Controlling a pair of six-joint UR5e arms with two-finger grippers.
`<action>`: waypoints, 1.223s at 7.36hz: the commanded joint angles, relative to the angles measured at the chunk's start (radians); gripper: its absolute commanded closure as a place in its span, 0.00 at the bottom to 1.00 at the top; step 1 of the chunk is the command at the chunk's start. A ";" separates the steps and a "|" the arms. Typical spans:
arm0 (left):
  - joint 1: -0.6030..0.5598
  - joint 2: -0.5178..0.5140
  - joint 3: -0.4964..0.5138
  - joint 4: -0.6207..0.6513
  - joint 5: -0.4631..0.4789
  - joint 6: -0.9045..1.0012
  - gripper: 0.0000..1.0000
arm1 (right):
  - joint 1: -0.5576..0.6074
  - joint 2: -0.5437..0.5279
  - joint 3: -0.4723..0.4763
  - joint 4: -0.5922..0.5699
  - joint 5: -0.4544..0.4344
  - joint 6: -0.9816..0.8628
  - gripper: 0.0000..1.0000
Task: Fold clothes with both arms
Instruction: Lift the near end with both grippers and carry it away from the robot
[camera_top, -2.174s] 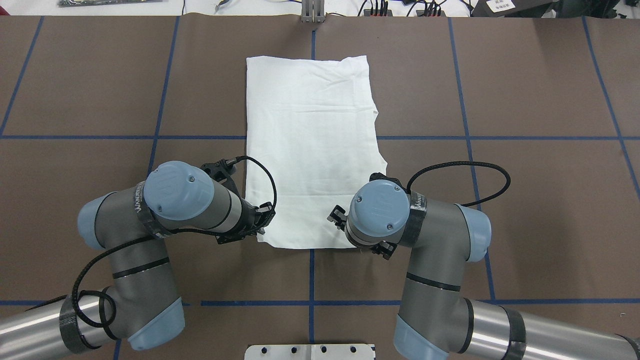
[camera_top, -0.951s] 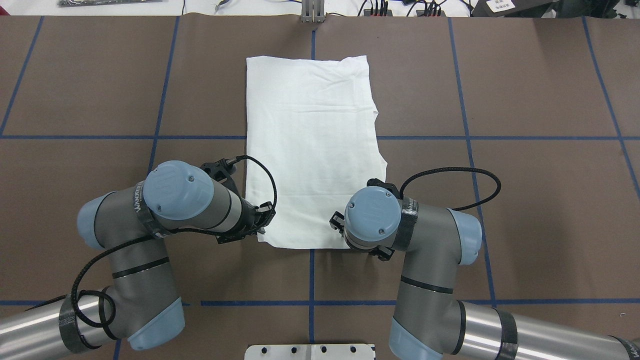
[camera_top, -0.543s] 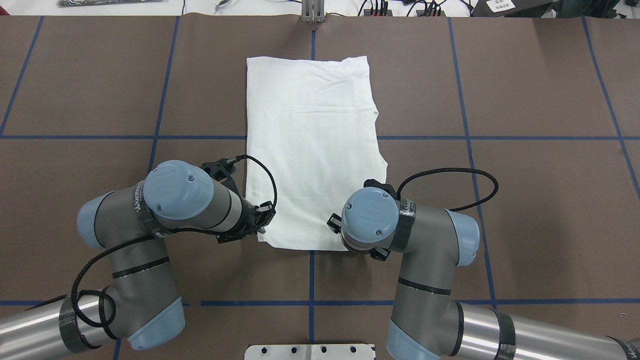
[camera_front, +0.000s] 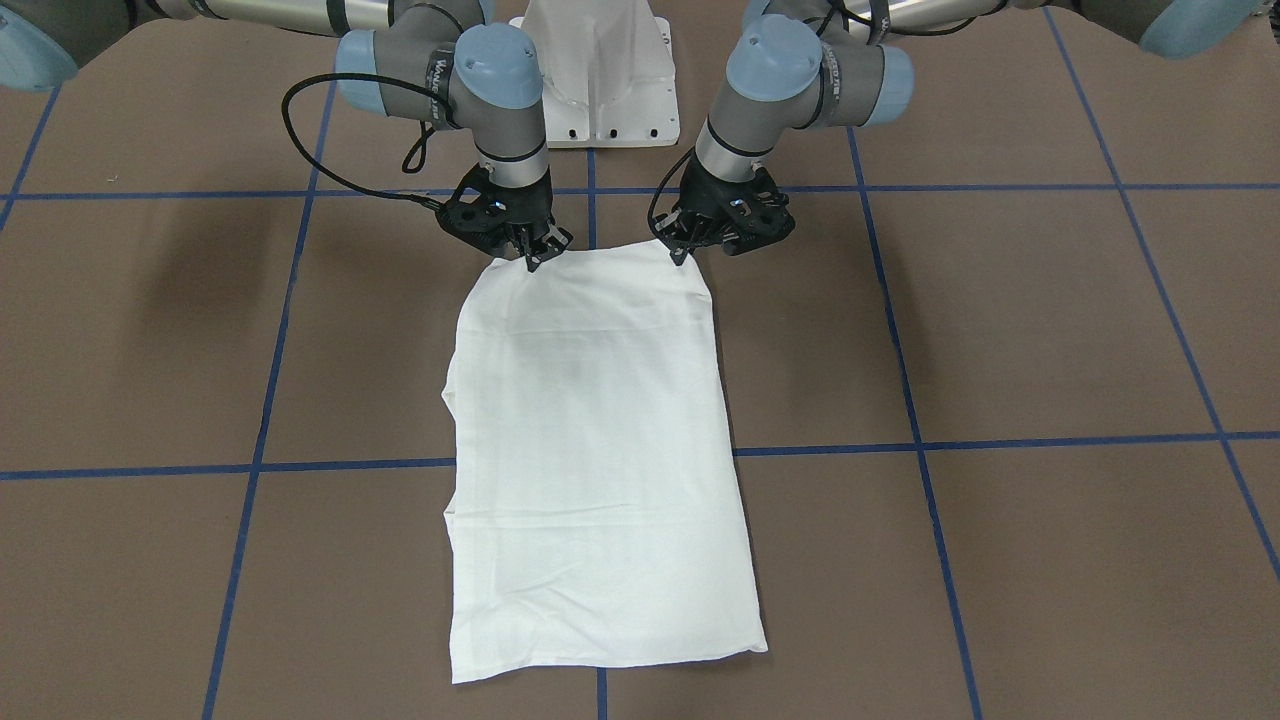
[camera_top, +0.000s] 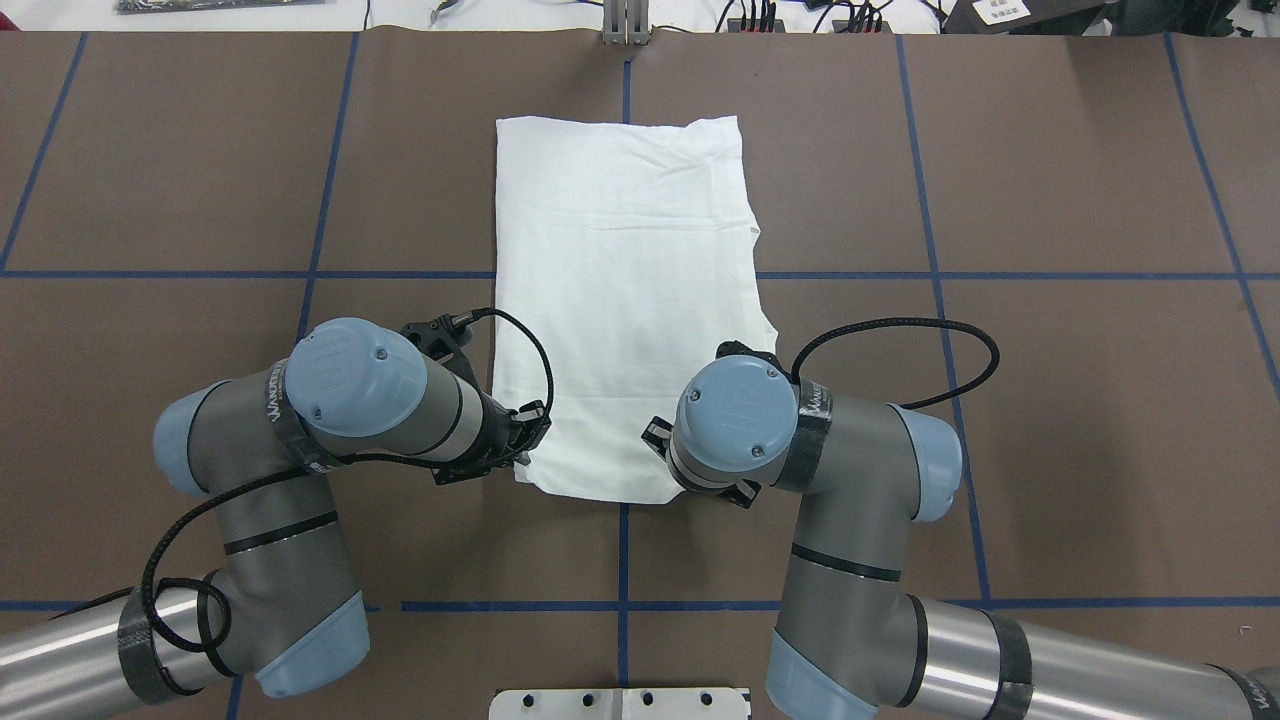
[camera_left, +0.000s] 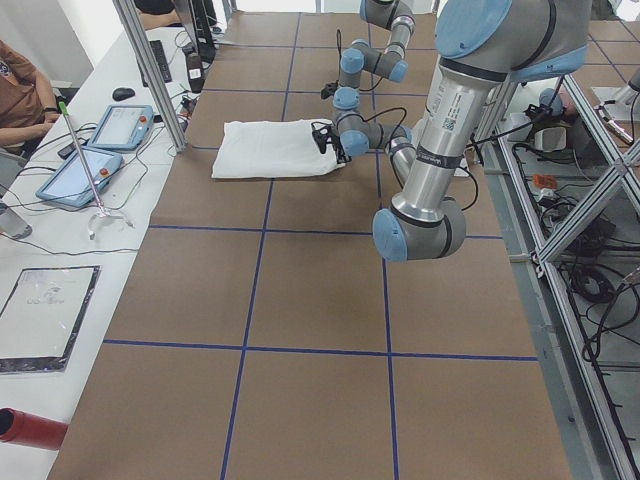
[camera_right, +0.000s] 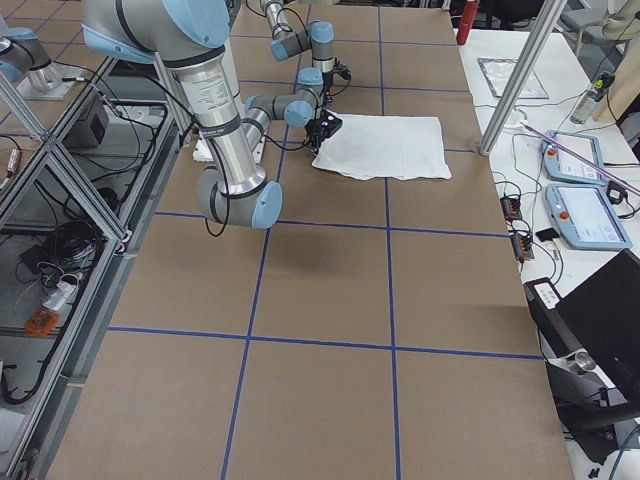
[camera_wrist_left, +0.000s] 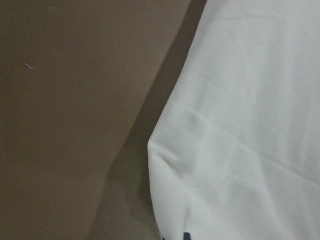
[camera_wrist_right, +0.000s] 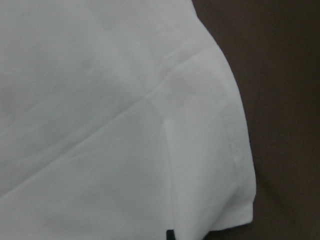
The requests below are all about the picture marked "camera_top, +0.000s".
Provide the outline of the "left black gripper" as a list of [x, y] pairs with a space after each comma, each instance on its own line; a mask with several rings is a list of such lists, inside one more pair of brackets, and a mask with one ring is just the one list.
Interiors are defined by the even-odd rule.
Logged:
[[543, 400], [511, 410], [477, 389], [463, 389], [454, 425], [431, 448], [436, 465], [433, 479], [436, 486], [448, 486], [507, 468], [521, 454], [535, 450], [550, 425]]

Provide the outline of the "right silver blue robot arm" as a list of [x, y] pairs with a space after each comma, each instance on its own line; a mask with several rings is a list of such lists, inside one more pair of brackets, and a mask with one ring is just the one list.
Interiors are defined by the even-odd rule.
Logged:
[[1181, 662], [908, 593], [910, 529], [942, 518], [961, 480], [947, 421], [728, 352], [643, 441], [685, 491], [742, 509], [765, 487], [799, 496], [765, 678], [791, 719], [1277, 716], [1276, 667]]

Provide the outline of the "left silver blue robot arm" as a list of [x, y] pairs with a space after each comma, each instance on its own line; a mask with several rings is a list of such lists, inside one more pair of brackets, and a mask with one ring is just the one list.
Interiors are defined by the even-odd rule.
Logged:
[[239, 676], [283, 700], [355, 670], [371, 639], [330, 475], [388, 462], [447, 486], [527, 462], [554, 377], [517, 409], [483, 389], [463, 348], [499, 316], [332, 319], [269, 369], [172, 404], [154, 457], [197, 506], [134, 585], [3, 639], [3, 716], [106, 719]]

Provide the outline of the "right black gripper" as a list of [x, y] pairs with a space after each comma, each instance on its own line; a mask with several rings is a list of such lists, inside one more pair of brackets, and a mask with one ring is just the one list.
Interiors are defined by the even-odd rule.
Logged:
[[641, 433], [641, 441], [663, 460], [681, 489], [714, 497], [739, 509], [754, 505], [762, 491], [759, 482], [741, 471], [722, 470], [696, 460], [690, 448], [673, 441], [673, 433], [671, 421], [653, 416]]

